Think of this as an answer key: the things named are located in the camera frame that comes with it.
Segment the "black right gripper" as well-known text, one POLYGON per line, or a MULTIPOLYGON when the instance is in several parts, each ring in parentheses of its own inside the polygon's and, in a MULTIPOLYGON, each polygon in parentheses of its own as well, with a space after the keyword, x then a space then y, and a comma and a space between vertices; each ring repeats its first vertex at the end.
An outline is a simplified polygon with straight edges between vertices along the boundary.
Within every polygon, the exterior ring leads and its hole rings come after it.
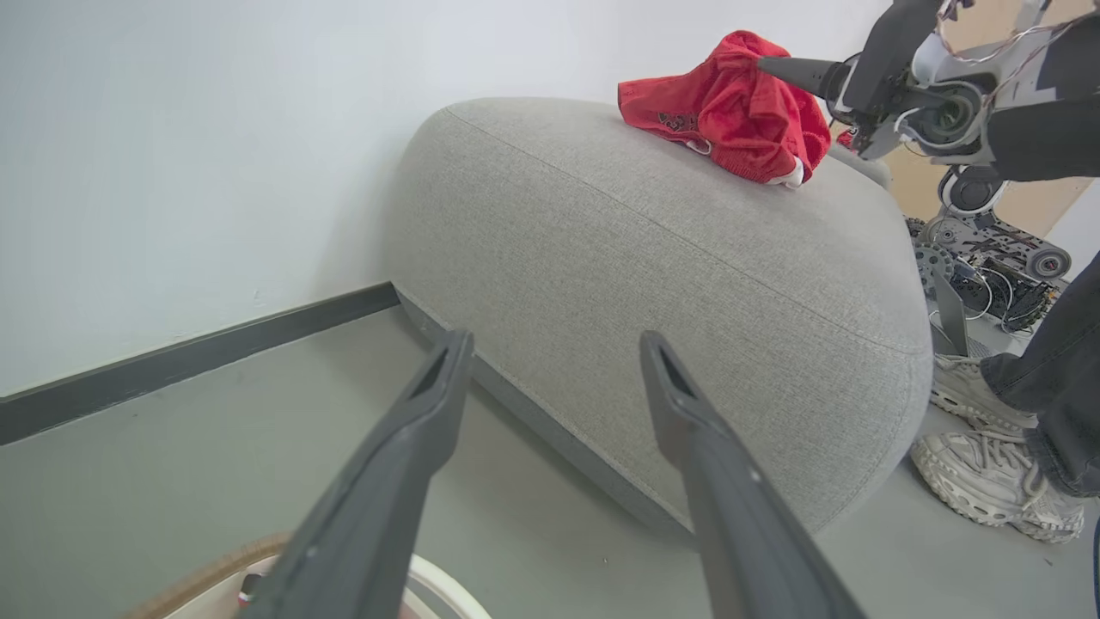
POLYGON ((893 1, 878 16, 864 51, 844 62, 762 56, 758 70, 828 101, 834 119, 856 130, 850 150, 877 161, 897 148, 897 122, 932 101, 919 93, 912 63, 938 26, 942 1, 893 1))

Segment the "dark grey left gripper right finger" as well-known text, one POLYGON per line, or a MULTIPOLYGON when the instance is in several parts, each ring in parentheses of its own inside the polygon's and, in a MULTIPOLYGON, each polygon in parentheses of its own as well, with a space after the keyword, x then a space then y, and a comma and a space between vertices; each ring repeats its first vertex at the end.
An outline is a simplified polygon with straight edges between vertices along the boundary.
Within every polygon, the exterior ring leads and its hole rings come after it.
POLYGON ((679 469, 715 618, 861 618, 842 578, 670 342, 639 361, 657 447, 679 469))

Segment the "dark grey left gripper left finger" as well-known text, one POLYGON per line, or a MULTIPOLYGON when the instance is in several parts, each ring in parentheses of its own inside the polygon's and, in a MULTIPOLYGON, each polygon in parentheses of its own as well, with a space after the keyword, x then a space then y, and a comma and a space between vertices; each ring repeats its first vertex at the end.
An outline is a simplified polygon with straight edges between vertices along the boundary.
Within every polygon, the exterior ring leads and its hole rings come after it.
POLYGON ((258 581, 243 618, 397 618, 432 476, 455 454, 473 336, 447 332, 258 581))

